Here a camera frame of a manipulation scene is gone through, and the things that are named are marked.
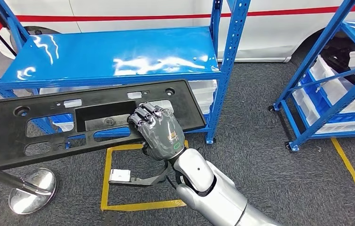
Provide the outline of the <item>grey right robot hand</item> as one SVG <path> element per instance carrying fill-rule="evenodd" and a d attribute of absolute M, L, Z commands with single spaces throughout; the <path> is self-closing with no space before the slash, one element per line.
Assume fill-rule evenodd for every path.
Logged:
<path fill-rule="evenodd" d="M 185 149 L 183 130 L 170 109 L 145 102 L 127 122 L 144 137 L 145 154 L 157 161 L 172 159 Z"/>

